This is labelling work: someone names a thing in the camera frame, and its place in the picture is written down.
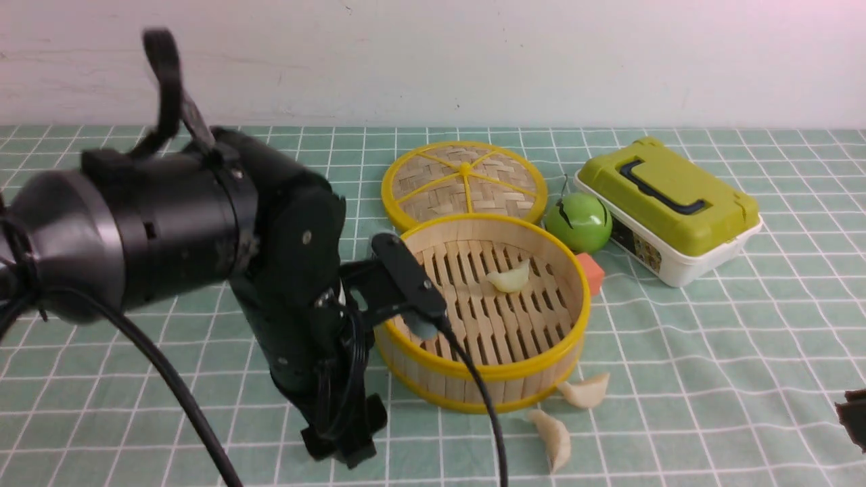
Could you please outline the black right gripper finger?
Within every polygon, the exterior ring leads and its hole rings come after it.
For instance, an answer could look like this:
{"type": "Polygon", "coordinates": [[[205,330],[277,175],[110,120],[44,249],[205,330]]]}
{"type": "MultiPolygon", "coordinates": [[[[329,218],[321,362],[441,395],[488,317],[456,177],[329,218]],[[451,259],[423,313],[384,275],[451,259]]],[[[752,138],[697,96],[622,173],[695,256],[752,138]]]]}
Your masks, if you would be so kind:
{"type": "Polygon", "coordinates": [[[865,453],[865,389],[846,391],[844,399],[835,403],[836,416],[852,443],[865,453]]]}

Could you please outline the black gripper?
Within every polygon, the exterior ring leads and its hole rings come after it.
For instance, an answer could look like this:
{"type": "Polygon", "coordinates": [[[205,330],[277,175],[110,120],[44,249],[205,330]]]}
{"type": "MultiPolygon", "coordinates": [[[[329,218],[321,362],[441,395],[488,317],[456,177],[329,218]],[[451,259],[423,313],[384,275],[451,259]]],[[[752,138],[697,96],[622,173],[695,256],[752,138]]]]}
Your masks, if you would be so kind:
{"type": "Polygon", "coordinates": [[[342,298],[345,210],[323,179],[262,192],[259,253],[230,287],[273,384],[306,419],[307,452],[354,469],[376,455],[373,435],[387,416],[380,397],[365,391],[372,335],[342,298]]]}

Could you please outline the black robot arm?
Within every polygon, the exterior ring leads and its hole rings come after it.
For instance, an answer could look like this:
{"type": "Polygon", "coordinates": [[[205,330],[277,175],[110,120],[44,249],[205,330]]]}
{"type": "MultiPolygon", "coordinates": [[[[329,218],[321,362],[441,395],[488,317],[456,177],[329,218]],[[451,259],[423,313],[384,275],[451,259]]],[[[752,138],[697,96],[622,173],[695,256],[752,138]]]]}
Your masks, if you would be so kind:
{"type": "MultiPolygon", "coordinates": [[[[2,484],[325,483],[496,474],[463,365],[409,351],[367,180],[417,131],[217,129],[166,152],[139,127],[2,129],[2,484]]],[[[612,364],[596,440],[613,478],[848,474],[834,403],[864,386],[864,175],[775,197],[746,255],[684,289],[616,247],[596,301],[542,231],[500,216],[421,232],[428,287],[500,406],[612,364]]],[[[584,454],[582,447],[587,446],[584,454]]]]}

